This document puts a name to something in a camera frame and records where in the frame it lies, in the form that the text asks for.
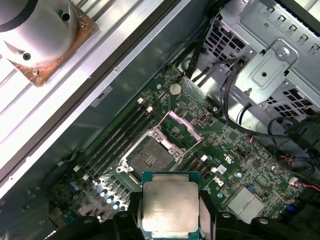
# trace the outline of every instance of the motherboard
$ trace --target motherboard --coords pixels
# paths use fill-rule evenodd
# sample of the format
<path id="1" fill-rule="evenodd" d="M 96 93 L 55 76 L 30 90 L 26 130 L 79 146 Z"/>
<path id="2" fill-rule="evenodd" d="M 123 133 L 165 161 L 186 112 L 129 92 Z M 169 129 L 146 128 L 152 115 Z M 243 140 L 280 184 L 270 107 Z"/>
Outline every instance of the motherboard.
<path id="1" fill-rule="evenodd" d="M 65 222 L 126 210 L 143 172 L 199 172 L 219 210 L 277 218 L 299 195 L 292 177 L 252 136 L 228 126 L 218 104 L 178 69 L 159 73 L 77 157 L 48 196 Z"/>

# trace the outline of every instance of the integrated circuit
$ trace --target integrated circuit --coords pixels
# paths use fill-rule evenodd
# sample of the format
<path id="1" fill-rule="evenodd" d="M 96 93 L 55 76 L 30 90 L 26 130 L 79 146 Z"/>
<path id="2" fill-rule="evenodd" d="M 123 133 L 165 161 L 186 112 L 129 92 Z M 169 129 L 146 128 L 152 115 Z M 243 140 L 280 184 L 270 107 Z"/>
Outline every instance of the integrated circuit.
<path id="1" fill-rule="evenodd" d="M 262 165 L 262 162 L 259 159 L 256 159 L 252 162 L 252 166 L 254 166 L 256 169 L 259 168 Z"/>
<path id="2" fill-rule="evenodd" d="M 235 132 L 231 132 L 228 136 L 232 141 L 236 140 L 238 135 Z"/>
<path id="3" fill-rule="evenodd" d="M 150 138 L 137 155 L 130 161 L 133 169 L 140 174 L 143 172 L 155 172 L 165 169 L 175 158 L 158 143 Z"/>

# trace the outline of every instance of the red wire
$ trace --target red wire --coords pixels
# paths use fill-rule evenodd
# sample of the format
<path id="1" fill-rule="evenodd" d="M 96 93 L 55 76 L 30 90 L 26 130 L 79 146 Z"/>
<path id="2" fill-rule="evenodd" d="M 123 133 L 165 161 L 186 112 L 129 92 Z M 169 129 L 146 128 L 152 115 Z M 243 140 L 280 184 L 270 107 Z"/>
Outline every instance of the red wire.
<path id="1" fill-rule="evenodd" d="M 318 188 L 317 186 L 314 186 L 314 185 L 308 185 L 308 184 L 305 184 L 305 183 L 302 183 L 302 185 L 306 188 L 313 188 L 315 190 L 317 190 L 318 192 L 320 192 L 320 188 Z"/>

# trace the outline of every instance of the metal bracket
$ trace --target metal bracket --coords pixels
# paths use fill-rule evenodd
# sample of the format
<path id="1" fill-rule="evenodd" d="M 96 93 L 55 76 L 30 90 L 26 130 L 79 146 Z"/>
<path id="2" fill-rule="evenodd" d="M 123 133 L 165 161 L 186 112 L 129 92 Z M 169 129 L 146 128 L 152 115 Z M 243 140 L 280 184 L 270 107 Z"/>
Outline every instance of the metal bracket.
<path id="1" fill-rule="evenodd" d="M 286 70 L 295 62 L 297 54 L 278 40 L 264 54 L 257 54 L 240 72 L 235 85 L 252 101 L 266 101 L 286 80 Z"/>

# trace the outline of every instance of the copper heatsink base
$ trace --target copper heatsink base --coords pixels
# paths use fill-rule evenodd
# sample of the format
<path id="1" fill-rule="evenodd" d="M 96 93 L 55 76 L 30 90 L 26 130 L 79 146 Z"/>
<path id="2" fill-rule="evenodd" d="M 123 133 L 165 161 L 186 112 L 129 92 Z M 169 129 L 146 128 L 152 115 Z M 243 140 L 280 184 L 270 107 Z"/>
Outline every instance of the copper heatsink base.
<path id="1" fill-rule="evenodd" d="M 70 49 L 56 62 L 43 67 L 26 67 L 15 62 L 12 64 L 36 87 L 42 86 L 72 55 L 80 48 L 97 29 L 97 24 L 80 8 L 73 5 L 78 18 L 78 31 Z"/>

